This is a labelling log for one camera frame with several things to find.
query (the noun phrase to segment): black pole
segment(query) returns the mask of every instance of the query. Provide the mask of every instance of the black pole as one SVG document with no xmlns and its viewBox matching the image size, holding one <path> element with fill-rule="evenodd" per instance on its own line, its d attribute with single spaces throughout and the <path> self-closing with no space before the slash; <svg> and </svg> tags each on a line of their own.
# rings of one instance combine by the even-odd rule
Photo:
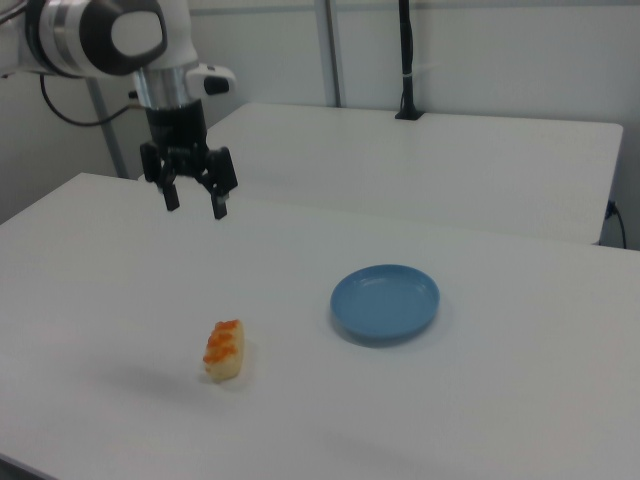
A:
<svg viewBox="0 0 640 480">
<path fill-rule="evenodd" d="M 409 0 L 399 0 L 400 10 L 400 44 L 402 47 L 402 107 L 396 115 L 399 120 L 417 120 L 423 112 L 419 112 L 413 103 L 413 32 L 409 14 Z"/>
</svg>

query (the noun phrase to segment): cable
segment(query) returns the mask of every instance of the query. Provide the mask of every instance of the cable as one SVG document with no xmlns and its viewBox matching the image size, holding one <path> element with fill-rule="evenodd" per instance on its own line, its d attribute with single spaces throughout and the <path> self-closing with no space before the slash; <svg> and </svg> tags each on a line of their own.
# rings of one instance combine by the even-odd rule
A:
<svg viewBox="0 0 640 480">
<path fill-rule="evenodd" d="M 607 212 L 605 213 L 604 219 L 608 220 L 614 215 L 618 217 L 618 222 L 620 223 L 620 230 L 622 231 L 622 246 L 626 250 L 627 249 L 627 231 L 624 228 L 622 215 L 620 214 L 620 210 L 618 210 L 618 205 L 616 204 L 616 202 L 609 200 L 609 203 L 607 204 Z"/>
<path fill-rule="evenodd" d="M 26 9 L 27 9 L 27 2 L 24 1 L 24 2 L 17 3 L 13 7 L 0 13 L 0 25 L 7 23 L 9 20 L 16 18 L 18 15 L 24 13 Z"/>
<path fill-rule="evenodd" d="M 55 107 L 55 105 L 53 105 L 53 103 L 51 103 L 51 99 L 49 98 L 49 95 L 47 94 L 47 87 L 45 85 L 44 78 L 45 78 L 44 75 L 40 75 L 40 90 L 42 91 L 42 98 L 44 98 L 44 101 L 47 103 L 47 106 L 51 109 L 51 111 L 58 118 L 60 118 L 61 120 L 64 120 L 67 123 L 70 123 L 71 125 L 74 125 L 76 127 L 85 127 L 85 128 L 86 127 L 99 127 L 101 125 L 104 125 L 106 123 L 111 122 L 112 120 L 115 120 L 116 118 L 118 118 L 120 115 L 122 115 L 123 113 L 127 112 L 131 108 L 131 106 L 127 105 L 126 107 L 123 107 L 120 110 L 118 110 L 113 115 L 110 115 L 107 118 L 104 118 L 102 120 L 98 120 L 96 122 L 78 122 L 76 120 L 72 120 L 69 117 L 66 117 L 65 115 L 60 113 L 60 111 Z"/>
<path fill-rule="evenodd" d="M 616 207 L 616 215 L 618 216 L 618 221 L 620 222 L 620 230 L 622 230 L 622 246 L 624 249 L 627 249 L 627 232 L 624 229 L 624 222 L 622 221 L 622 215 L 620 215 L 620 210 Z"/>
</svg>

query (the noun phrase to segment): white table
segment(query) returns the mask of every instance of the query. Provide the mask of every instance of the white table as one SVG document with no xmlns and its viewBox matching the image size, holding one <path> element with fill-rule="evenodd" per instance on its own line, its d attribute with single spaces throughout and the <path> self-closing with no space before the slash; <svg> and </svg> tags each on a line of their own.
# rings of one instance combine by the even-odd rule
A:
<svg viewBox="0 0 640 480">
<path fill-rule="evenodd" d="M 209 131 L 240 192 L 343 211 L 592 244 L 622 127 L 248 104 Z M 190 182 L 180 181 L 183 185 Z"/>
<path fill-rule="evenodd" d="M 0 453 L 65 480 L 617 480 L 640 471 L 640 256 L 82 175 L 0 226 Z M 386 349 L 346 274 L 442 292 Z M 241 318 L 241 376 L 203 380 Z"/>
</svg>

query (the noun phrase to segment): blue dish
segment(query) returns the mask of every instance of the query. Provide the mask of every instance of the blue dish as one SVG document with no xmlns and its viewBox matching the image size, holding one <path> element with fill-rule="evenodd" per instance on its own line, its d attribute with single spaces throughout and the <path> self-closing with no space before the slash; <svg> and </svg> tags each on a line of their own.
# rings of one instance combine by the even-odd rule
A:
<svg viewBox="0 0 640 480">
<path fill-rule="evenodd" d="M 352 273 L 331 295 L 331 310 L 348 333 L 367 340 L 418 334 L 438 311 L 440 291 L 431 277 L 402 265 L 378 265 Z"/>
</svg>

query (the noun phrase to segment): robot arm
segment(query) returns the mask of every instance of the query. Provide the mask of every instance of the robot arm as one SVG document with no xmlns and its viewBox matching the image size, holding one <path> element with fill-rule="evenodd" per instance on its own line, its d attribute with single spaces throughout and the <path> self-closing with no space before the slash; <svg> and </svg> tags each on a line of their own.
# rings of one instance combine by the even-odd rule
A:
<svg viewBox="0 0 640 480">
<path fill-rule="evenodd" d="M 237 180 L 226 148 L 210 151 L 201 99 L 229 92 L 235 77 L 198 62 L 186 0 L 23 0 L 0 13 L 0 75 L 70 78 L 133 75 L 152 141 L 145 178 L 179 206 L 176 175 L 211 194 L 216 218 Z"/>
</svg>

